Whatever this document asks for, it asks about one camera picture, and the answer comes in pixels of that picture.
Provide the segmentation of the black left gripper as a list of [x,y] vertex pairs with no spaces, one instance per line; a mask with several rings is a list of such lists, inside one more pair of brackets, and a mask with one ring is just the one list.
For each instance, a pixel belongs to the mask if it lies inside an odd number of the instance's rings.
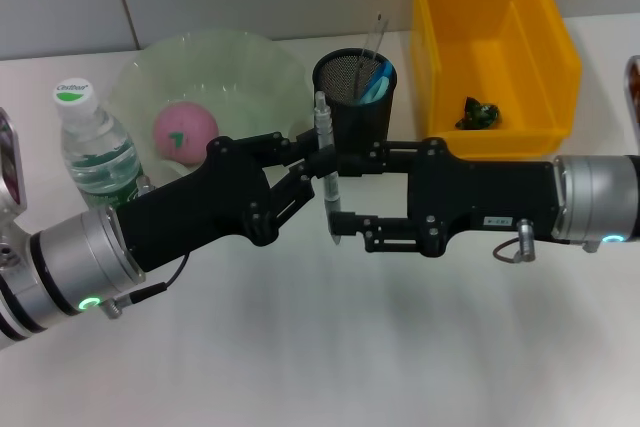
[[[265,167],[287,173],[270,186]],[[280,132],[233,140],[219,137],[207,146],[203,164],[116,209],[124,243],[145,272],[155,270],[225,236],[241,236],[262,247],[315,196],[321,181],[328,229],[341,211],[334,149],[318,149],[313,129],[294,140]]]

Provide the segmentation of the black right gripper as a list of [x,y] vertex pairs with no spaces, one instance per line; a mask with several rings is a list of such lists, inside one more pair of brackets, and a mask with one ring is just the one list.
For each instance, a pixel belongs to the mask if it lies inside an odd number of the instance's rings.
[[407,218],[329,214],[336,236],[363,236],[365,251],[444,255],[449,240],[466,231],[515,232],[532,223],[534,238],[550,242],[559,214],[553,164],[545,161],[469,161],[439,138],[376,141],[364,153],[339,154],[343,177],[408,175]]

